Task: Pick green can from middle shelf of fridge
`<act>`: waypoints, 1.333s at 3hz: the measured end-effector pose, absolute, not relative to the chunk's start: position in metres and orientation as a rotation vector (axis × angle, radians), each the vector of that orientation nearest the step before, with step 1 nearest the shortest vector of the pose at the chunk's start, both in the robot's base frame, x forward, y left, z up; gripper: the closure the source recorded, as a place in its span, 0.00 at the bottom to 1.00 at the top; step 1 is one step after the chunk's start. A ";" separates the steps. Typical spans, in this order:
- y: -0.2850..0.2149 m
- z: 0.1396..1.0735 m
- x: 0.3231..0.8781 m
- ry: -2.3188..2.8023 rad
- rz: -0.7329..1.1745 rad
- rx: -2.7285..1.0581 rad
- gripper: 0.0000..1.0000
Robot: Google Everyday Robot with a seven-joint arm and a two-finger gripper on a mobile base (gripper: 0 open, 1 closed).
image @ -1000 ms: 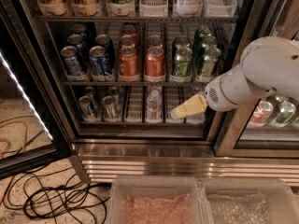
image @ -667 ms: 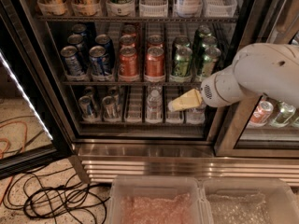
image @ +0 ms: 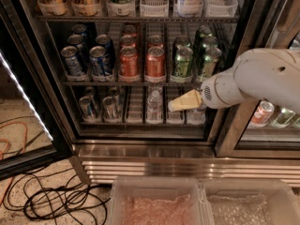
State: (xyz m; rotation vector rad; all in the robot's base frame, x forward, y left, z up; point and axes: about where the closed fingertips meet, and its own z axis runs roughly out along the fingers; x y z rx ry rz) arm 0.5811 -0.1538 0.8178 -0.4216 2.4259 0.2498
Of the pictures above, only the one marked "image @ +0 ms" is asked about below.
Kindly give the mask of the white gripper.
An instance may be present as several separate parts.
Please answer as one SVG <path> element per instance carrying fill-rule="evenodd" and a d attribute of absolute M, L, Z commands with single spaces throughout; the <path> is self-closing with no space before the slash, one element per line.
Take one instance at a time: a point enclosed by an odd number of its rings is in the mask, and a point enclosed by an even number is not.
<path fill-rule="evenodd" d="M 202 102 L 211 109 L 228 108 L 250 100 L 234 81 L 231 67 L 206 79 L 201 85 L 201 93 L 195 89 L 188 91 L 168 103 L 170 112 L 180 112 L 199 108 Z"/>

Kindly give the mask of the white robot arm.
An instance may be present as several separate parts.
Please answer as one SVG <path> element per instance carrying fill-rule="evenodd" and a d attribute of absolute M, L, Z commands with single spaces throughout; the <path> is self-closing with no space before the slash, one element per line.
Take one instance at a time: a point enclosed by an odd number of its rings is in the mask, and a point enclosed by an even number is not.
<path fill-rule="evenodd" d="M 171 112 L 228 108 L 251 100 L 267 100 L 300 113 L 300 51 L 252 49 L 243 52 L 233 66 L 202 82 L 168 103 Z"/>

